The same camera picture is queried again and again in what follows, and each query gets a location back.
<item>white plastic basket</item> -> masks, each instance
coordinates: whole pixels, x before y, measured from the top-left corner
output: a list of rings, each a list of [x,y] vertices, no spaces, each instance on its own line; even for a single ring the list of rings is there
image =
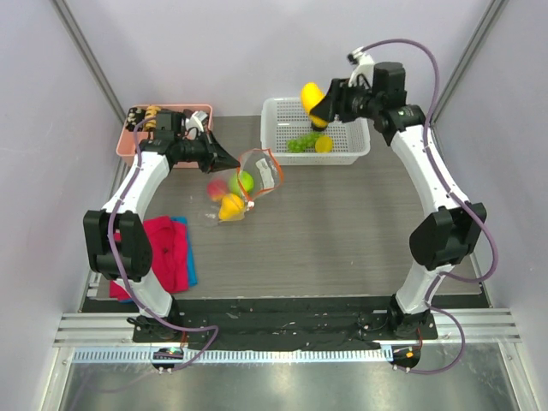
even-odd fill
[[[333,122],[324,131],[333,139],[332,152],[288,152],[288,140],[312,131],[310,118],[299,98],[268,98],[260,119],[260,142],[270,148],[281,165],[348,165],[369,153],[367,121]]]

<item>green apple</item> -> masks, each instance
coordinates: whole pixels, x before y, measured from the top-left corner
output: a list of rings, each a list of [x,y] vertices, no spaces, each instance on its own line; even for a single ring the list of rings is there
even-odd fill
[[[248,194],[251,193],[251,190],[253,190],[254,187],[253,177],[251,177],[251,174],[249,174],[247,171],[241,171],[240,183]],[[234,175],[232,175],[232,177],[230,177],[229,179],[229,190],[231,193],[241,195],[237,173],[234,173]]]

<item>white wall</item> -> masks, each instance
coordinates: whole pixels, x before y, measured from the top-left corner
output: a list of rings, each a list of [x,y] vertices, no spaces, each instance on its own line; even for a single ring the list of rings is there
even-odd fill
[[[259,114],[265,99],[348,77],[360,45],[406,37],[430,46],[448,79],[490,0],[68,0],[125,108],[208,103],[223,116]],[[411,102],[432,93],[428,60],[405,46]]]
[[[548,3],[508,3],[438,122],[444,156],[487,206],[500,266],[487,289],[510,307],[548,407]],[[485,241],[481,265],[491,263]]]
[[[49,2],[0,15],[0,409],[38,409],[86,273],[82,217],[108,195],[120,125]]]

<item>pink plastic tray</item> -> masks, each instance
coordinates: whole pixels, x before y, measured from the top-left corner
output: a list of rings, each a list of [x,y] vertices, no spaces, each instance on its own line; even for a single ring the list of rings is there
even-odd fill
[[[173,111],[183,111],[183,110],[192,110],[198,111],[202,110],[209,114],[209,122],[207,127],[210,130],[213,130],[213,108],[208,104],[138,104],[135,107],[140,107],[141,109],[146,109],[149,105],[157,105],[159,107],[173,110]],[[139,131],[139,141],[144,140],[147,136],[147,132]],[[122,133],[120,134],[120,140],[118,141],[118,146],[116,146],[116,154],[120,156],[123,161],[126,162],[128,167],[134,163],[135,157],[135,144],[134,136],[132,131],[127,131],[126,123],[123,124]],[[177,169],[195,169],[198,167],[197,163],[179,163],[176,164]]]

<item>gray table surface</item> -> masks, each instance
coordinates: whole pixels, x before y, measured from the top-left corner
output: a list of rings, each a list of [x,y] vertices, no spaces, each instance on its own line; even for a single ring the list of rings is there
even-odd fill
[[[260,147],[260,117],[217,117],[233,155]],[[352,165],[286,166],[285,183],[244,220],[211,226],[210,176],[173,170],[146,218],[185,216],[198,285],[179,298],[392,295],[411,266],[408,238],[422,221],[419,196],[399,158],[371,128],[371,151]],[[469,258],[456,268],[474,277]],[[439,294],[477,294],[445,280]],[[98,298],[108,298],[102,278]]]

